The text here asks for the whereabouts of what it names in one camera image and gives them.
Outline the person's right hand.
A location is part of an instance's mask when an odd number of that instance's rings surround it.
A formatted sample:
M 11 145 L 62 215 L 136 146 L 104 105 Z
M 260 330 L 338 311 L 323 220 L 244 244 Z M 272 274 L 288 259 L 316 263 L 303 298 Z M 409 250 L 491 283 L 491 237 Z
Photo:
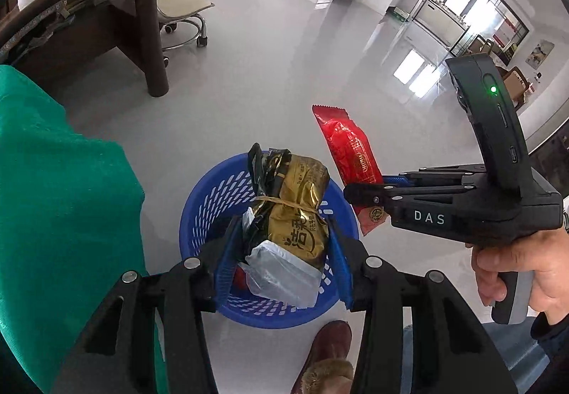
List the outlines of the person's right hand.
M 542 230 L 506 247 L 472 248 L 472 268 L 477 292 L 484 305 L 506 298 L 500 273 L 533 272 L 528 305 L 543 313 L 549 325 L 560 323 L 569 310 L 569 239 L 564 228 Z

